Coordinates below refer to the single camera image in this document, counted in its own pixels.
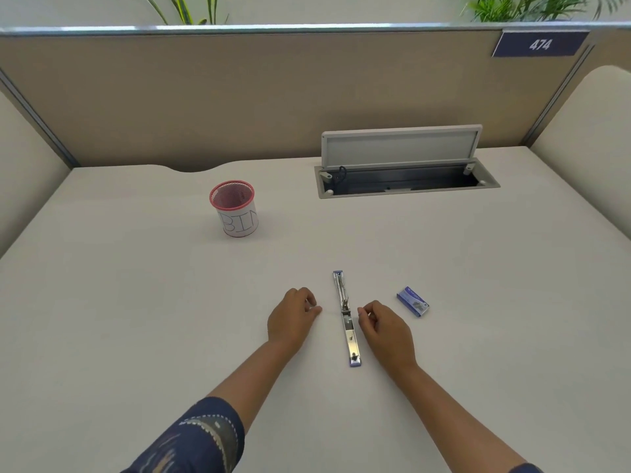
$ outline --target cubicle partition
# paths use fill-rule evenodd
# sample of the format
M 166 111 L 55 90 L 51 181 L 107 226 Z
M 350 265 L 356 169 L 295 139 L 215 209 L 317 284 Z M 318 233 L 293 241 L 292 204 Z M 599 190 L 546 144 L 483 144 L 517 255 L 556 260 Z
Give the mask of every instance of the cubicle partition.
M 506 28 L 590 33 L 573 55 L 493 58 Z M 631 63 L 625 25 L 543 28 L 15 30 L 0 67 L 71 164 L 205 169 L 318 155 L 327 130 L 482 124 L 480 147 L 533 142 L 574 73 Z

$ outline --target person's left hand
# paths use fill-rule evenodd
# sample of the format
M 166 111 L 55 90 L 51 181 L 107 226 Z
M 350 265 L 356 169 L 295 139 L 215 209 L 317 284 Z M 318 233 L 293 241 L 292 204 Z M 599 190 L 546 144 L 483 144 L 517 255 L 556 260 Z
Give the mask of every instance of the person's left hand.
M 289 289 L 268 318 L 268 338 L 295 355 L 322 311 L 309 289 Z

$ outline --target dark patterned sleeve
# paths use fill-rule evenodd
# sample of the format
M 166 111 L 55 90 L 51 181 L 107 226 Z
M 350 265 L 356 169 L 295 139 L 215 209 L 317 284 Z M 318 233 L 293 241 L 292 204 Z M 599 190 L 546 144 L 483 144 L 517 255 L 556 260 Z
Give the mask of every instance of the dark patterned sleeve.
M 221 398 L 207 397 L 173 423 L 123 473 L 232 473 L 245 430 Z
M 530 463 L 524 463 L 523 465 L 517 466 L 510 470 L 509 473 L 543 473 L 536 466 L 531 465 Z

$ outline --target desk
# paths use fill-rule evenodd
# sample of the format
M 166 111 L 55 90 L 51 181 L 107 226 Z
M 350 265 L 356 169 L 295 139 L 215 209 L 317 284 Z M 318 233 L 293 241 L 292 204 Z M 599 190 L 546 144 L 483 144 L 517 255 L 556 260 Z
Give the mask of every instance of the desk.
M 351 308 L 389 304 L 420 364 L 526 458 L 627 470 L 631 241 L 527 148 L 477 155 L 501 188 L 323 200 L 315 158 L 75 169 L 0 261 L 4 469 L 126 467 L 309 286 L 324 311 L 238 471 L 446 472 L 360 331 L 348 367 L 343 269 Z M 208 202 L 232 178 L 256 189 L 247 238 Z M 425 317 L 396 300 L 406 285 Z

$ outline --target pen holder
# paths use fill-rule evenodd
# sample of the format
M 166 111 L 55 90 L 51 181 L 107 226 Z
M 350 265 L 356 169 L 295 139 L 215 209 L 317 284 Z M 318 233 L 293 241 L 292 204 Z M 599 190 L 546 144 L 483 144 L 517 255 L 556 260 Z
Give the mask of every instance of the pen holder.
M 254 206 L 254 188 L 245 181 L 226 181 L 210 191 L 210 204 L 222 220 L 223 231 L 232 237 L 252 234 L 259 225 Z

